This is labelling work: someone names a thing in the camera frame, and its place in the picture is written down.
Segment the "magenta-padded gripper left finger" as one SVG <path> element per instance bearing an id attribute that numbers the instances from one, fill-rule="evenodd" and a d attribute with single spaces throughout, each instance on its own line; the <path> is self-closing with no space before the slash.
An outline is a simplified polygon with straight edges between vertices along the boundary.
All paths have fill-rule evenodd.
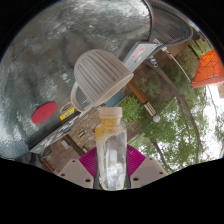
<path id="1" fill-rule="evenodd" d="M 71 159 L 59 172 L 59 177 L 84 188 L 99 188 L 97 150 L 91 149 L 79 159 Z"/>

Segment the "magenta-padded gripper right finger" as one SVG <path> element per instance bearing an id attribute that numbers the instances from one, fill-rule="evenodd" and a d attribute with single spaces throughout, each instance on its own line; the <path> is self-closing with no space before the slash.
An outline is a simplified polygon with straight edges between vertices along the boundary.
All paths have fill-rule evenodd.
<path id="1" fill-rule="evenodd" d="M 153 157 L 146 157 L 134 147 L 127 146 L 126 187 L 141 188 L 167 175 Z"/>

